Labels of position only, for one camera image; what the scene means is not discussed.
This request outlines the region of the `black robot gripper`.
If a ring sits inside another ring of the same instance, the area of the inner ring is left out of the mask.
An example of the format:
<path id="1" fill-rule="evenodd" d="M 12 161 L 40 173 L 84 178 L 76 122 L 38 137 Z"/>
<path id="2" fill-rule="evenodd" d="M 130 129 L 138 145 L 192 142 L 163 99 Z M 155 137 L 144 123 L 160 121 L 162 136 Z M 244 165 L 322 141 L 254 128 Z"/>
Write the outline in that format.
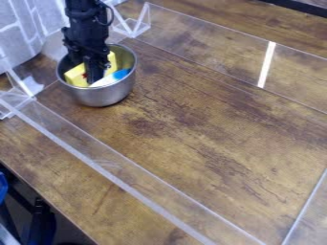
<path id="1" fill-rule="evenodd" d="M 114 10 L 102 0 L 66 0 L 66 15 L 70 26 L 62 32 L 68 56 L 75 65 L 84 61 L 87 83 L 94 84 L 111 67 L 104 42 L 114 21 Z"/>

